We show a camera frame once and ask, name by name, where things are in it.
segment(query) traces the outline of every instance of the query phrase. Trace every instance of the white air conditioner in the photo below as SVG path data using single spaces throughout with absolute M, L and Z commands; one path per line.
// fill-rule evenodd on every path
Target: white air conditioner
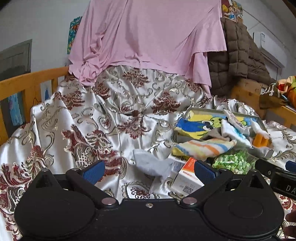
M 287 56 L 285 52 L 267 34 L 264 32 L 254 32 L 253 40 L 262 53 L 280 68 L 287 66 Z

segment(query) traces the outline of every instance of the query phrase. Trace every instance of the pink cloth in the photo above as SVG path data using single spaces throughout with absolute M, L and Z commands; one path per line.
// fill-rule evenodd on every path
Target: pink cloth
M 221 16 L 221 0 L 91 0 L 69 72 L 93 85 L 109 65 L 129 65 L 211 87 L 207 52 L 226 51 Z

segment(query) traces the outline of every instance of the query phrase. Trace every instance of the wooden bed rail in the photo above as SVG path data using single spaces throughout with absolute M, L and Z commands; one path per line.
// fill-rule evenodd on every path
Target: wooden bed rail
M 58 77 L 67 75 L 68 70 L 69 67 L 47 69 L 0 81 L 0 101 L 21 91 L 25 118 L 26 122 L 29 123 L 31 107 L 36 103 L 41 102 L 40 84 L 51 80 L 52 93 L 54 93 L 58 86 Z M 7 140 L 8 135 L 0 106 L 0 145 L 5 143 Z

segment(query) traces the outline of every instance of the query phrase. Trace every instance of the white wall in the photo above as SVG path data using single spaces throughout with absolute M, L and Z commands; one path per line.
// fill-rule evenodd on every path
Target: white wall
M 289 31 L 285 24 L 260 0 L 236 1 L 243 7 L 244 24 L 247 26 L 251 36 L 253 36 L 253 32 L 255 31 L 262 31 L 269 35 L 281 48 L 284 48 L 288 64 L 283 68 L 281 78 L 296 75 L 296 41 L 293 33 Z
M 12 0 L 0 11 L 0 51 L 32 39 L 32 72 L 65 66 L 70 22 L 83 15 L 88 3 L 89 0 Z

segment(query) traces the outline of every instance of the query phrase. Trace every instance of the jacket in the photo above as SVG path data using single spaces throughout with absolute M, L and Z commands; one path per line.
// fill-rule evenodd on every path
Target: jacket
M 266 85 L 270 78 L 261 51 L 242 23 L 221 18 L 227 52 L 208 52 L 208 66 L 212 82 L 211 94 L 229 95 L 240 78 L 252 79 Z

